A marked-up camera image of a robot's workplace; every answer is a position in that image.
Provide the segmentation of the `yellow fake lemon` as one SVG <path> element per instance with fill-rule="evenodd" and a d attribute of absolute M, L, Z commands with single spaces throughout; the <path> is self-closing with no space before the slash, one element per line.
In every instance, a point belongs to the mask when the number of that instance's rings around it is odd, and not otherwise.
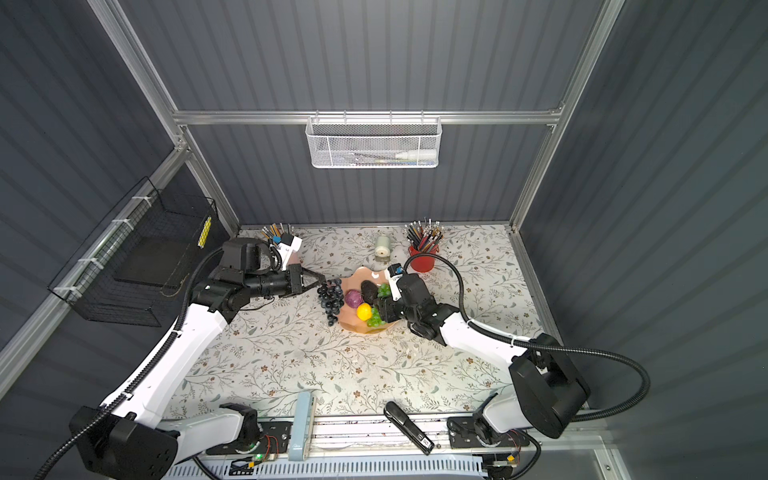
<path fill-rule="evenodd" d="M 356 309 L 356 316 L 363 322 L 368 322 L 374 316 L 373 307 L 368 303 L 361 303 Z"/>

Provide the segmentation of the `pink scalloped fruit bowl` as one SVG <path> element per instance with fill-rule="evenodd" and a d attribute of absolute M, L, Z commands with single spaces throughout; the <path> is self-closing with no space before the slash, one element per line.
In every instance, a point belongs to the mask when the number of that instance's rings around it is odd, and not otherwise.
<path fill-rule="evenodd" d="M 394 288 L 389 285 L 389 279 L 386 270 L 373 271 L 366 267 L 342 278 L 338 324 L 350 332 L 374 334 L 401 320 L 402 309 L 393 297 Z"/>

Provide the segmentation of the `black fake grape bunch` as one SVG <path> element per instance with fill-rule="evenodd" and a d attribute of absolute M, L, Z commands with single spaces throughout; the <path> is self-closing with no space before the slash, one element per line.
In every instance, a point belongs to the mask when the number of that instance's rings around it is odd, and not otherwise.
<path fill-rule="evenodd" d="M 334 326 L 339 319 L 341 308 L 345 304 L 342 280 L 328 279 L 317 288 L 320 305 L 325 312 L 327 324 Z"/>

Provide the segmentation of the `dark fake avocado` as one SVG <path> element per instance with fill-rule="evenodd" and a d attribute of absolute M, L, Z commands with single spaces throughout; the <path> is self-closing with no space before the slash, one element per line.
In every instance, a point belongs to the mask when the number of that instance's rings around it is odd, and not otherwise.
<path fill-rule="evenodd" d="M 373 281 L 365 280 L 360 285 L 360 292 L 365 303 L 374 306 L 379 300 L 379 286 Z"/>

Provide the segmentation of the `green fake grape bunch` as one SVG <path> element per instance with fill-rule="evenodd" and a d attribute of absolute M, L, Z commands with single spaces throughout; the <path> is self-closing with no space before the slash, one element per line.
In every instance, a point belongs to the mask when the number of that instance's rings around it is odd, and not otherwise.
<path fill-rule="evenodd" d="M 370 328 L 376 328 L 386 323 L 386 306 L 385 302 L 391 298 L 390 287 L 388 284 L 382 284 L 379 286 L 379 300 L 373 307 L 374 316 L 371 320 L 366 322 Z"/>

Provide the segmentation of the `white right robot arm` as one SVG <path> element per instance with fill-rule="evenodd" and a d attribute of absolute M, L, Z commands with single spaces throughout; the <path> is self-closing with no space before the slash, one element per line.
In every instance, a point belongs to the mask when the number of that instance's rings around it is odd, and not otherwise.
<path fill-rule="evenodd" d="M 548 438 L 562 435 L 590 391 L 554 337 L 531 339 L 465 319 L 458 307 L 437 302 L 416 274 L 387 280 L 394 312 L 413 334 L 477 357 L 512 383 L 512 392 L 492 394 L 473 414 L 479 441 L 490 445 L 511 430 L 528 428 Z"/>

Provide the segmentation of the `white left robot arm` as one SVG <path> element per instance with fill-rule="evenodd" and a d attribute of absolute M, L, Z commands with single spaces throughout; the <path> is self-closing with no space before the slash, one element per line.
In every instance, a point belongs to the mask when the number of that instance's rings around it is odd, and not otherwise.
<path fill-rule="evenodd" d="M 236 238 L 206 256 L 190 276 L 176 321 L 136 370 L 97 408 L 81 408 L 71 439 L 87 470 L 111 479 L 160 479 L 174 465 L 223 446 L 248 454 L 263 438 L 257 411 L 223 403 L 209 414 L 166 421 L 163 414 L 200 355 L 254 298 L 309 290 L 296 256 L 299 237 Z"/>

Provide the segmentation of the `purple fake fig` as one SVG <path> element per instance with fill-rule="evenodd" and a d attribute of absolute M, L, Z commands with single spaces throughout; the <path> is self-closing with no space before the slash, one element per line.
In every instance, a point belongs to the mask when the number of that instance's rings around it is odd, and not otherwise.
<path fill-rule="evenodd" d="M 345 293 L 345 304 L 352 309 L 357 309 L 365 300 L 360 290 L 350 289 Z"/>

